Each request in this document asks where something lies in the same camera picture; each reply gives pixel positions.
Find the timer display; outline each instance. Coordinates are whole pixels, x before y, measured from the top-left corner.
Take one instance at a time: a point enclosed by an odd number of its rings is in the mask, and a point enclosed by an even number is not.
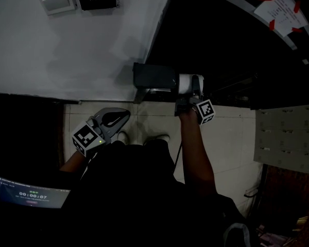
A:
[[[43,196],[43,195],[40,195],[40,196],[37,196],[37,195],[35,195],[35,194],[26,194],[25,192],[20,192],[20,195],[21,196],[27,196],[27,197],[31,197],[31,198],[40,198],[40,199],[45,199],[45,198],[47,198],[47,196]]]
[[[2,201],[30,207],[61,208],[70,190],[38,187],[0,177]]]

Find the wall switch panel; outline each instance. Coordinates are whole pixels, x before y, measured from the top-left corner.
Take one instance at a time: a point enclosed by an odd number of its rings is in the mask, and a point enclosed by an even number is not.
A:
[[[74,0],[40,0],[47,15],[75,10]]]

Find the wire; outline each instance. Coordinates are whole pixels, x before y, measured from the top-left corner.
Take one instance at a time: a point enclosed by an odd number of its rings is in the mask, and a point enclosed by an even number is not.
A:
[[[179,148],[179,151],[178,151],[178,153],[177,153],[176,160],[175,160],[174,169],[173,169],[173,174],[174,174],[174,172],[175,172],[175,168],[176,168],[176,165],[177,165],[177,161],[178,161],[178,159],[179,159],[179,155],[180,155],[181,148],[182,148],[182,141],[181,141],[180,148]]]
[[[251,196],[248,196],[248,195],[245,194],[244,197],[245,197],[245,198],[248,198],[248,199],[254,198],[258,193],[259,193],[259,192],[255,193],[254,195],[251,195]]]

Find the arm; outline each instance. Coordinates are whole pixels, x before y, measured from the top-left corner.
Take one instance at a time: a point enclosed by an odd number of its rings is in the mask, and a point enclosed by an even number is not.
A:
[[[185,184],[204,197],[215,194],[215,180],[211,163],[207,157],[197,114],[190,109],[180,115]]]
[[[70,159],[60,168],[64,172],[77,173],[85,170],[88,160],[79,151],[76,151]]]

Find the white sneaker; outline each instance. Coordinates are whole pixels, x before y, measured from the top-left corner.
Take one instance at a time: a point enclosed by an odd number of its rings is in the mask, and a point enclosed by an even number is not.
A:
[[[146,145],[147,142],[149,142],[151,140],[155,140],[155,139],[161,139],[161,140],[164,140],[164,141],[166,141],[168,143],[169,140],[170,140],[170,136],[168,134],[158,135],[158,136],[156,136],[154,138],[151,138],[151,139],[145,141],[143,145]]]
[[[123,142],[124,145],[129,145],[129,138],[125,132],[118,133],[118,141]]]
[[[161,139],[168,143],[170,140],[170,136],[168,134],[163,134],[163,135],[158,135],[155,139]]]

